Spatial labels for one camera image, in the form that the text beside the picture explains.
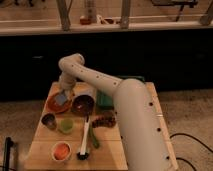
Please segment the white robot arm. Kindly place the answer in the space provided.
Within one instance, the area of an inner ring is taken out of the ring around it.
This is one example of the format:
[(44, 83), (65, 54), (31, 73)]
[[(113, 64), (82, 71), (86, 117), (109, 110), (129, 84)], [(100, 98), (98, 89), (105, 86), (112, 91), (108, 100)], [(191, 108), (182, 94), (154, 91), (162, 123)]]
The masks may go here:
[(79, 78), (112, 98), (128, 170), (175, 171), (146, 85), (137, 79), (121, 79), (87, 68), (84, 63), (79, 53), (61, 58), (60, 87), (73, 89), (74, 80)]

